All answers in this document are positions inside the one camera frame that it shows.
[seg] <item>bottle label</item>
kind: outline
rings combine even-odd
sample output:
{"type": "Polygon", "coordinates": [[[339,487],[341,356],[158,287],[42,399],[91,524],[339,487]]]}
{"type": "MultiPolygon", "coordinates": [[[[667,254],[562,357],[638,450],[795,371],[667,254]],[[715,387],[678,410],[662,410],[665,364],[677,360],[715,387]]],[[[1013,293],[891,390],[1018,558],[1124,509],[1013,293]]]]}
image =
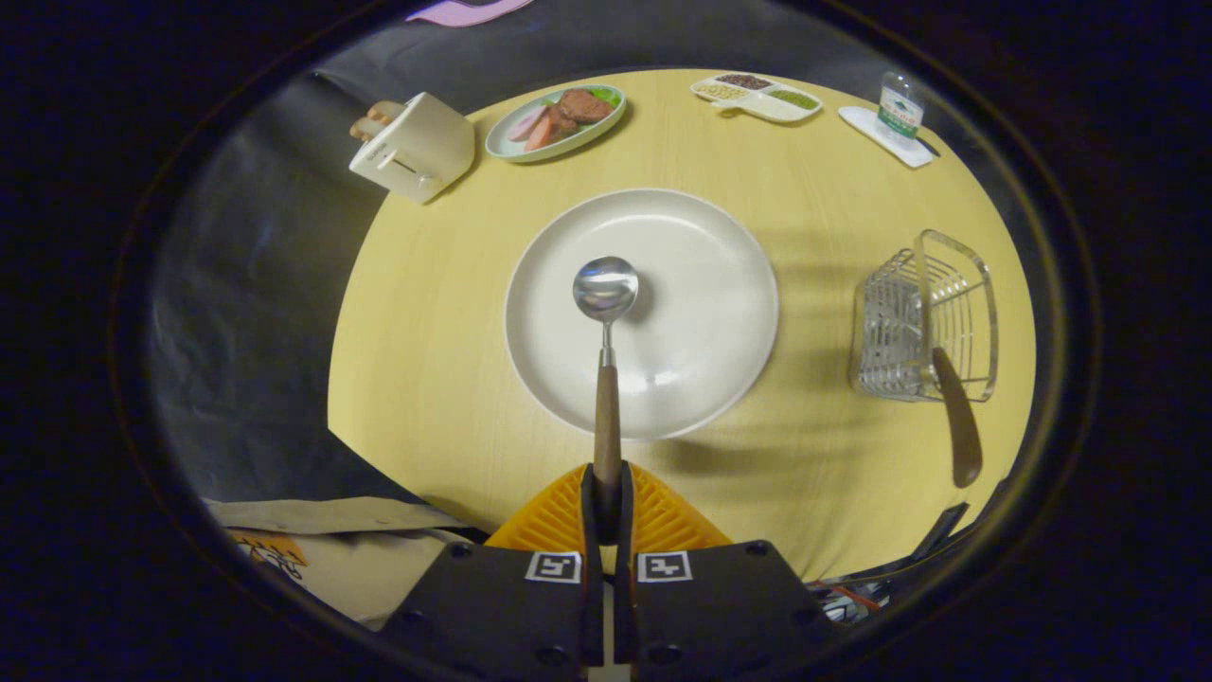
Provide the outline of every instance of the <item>bottle label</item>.
{"type": "Polygon", "coordinates": [[[921,114],[921,107],[898,94],[891,87],[885,87],[880,94],[880,120],[905,137],[911,138],[917,134],[921,114]]]}

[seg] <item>green vegetable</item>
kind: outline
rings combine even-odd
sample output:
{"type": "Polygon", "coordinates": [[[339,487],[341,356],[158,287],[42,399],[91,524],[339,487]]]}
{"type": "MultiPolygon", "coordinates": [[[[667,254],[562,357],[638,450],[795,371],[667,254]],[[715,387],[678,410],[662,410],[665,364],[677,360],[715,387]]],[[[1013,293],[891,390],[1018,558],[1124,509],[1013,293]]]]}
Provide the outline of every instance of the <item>green vegetable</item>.
{"type": "Polygon", "coordinates": [[[776,99],[782,99],[784,102],[790,102],[801,109],[816,109],[821,102],[817,102],[807,94],[800,94],[799,92],[791,92],[790,90],[776,90],[770,93],[771,97],[776,99]]]}
{"type": "Polygon", "coordinates": [[[619,97],[613,90],[607,90],[605,87],[587,87],[585,92],[589,92],[594,97],[614,108],[618,108],[618,103],[623,101],[623,98],[619,97]]]}

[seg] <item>white coaster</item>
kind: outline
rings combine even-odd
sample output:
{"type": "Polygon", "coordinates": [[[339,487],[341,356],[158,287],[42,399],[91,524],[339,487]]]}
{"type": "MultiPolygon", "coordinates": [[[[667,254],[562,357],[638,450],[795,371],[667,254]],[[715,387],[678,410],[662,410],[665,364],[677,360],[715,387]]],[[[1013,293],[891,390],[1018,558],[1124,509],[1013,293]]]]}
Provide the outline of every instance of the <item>white coaster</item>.
{"type": "Polygon", "coordinates": [[[863,107],[839,107],[837,114],[841,119],[850,125],[854,126],[856,130],[863,134],[874,139],[880,147],[884,147],[888,151],[904,161],[904,164],[911,168],[924,166],[934,159],[933,154],[916,139],[913,144],[908,147],[901,147],[899,144],[893,144],[880,134],[877,125],[881,124],[871,109],[864,109],[863,107]]]}

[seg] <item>beige cloth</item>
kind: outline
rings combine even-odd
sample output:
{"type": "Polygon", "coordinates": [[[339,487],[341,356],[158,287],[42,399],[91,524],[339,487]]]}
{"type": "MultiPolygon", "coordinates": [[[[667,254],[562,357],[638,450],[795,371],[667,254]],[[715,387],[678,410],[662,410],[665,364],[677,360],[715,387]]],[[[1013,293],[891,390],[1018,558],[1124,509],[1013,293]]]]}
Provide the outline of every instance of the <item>beige cloth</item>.
{"type": "Polygon", "coordinates": [[[378,498],[205,502],[255,563],[371,630],[383,627],[447,543],[463,540],[438,527],[467,526],[433,508],[378,498]]]}

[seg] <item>pink object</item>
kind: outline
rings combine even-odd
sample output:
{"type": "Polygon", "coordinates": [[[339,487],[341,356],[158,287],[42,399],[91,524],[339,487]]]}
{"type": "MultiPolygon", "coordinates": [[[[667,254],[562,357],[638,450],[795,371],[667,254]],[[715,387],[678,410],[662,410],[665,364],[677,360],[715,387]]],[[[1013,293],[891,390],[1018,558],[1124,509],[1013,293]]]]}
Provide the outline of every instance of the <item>pink object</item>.
{"type": "Polygon", "coordinates": [[[408,15],[408,18],[405,21],[425,19],[435,24],[462,28],[491,22],[497,17],[521,10],[530,4],[531,0],[497,0],[490,5],[467,5],[458,0],[442,0],[436,5],[430,5],[424,10],[408,15]]]}
{"type": "Polygon", "coordinates": [[[533,111],[526,114],[522,120],[514,124],[514,127],[509,128],[508,137],[514,142],[520,142],[530,137],[530,131],[534,130],[534,125],[538,124],[538,118],[543,115],[547,107],[536,107],[533,111]]]}

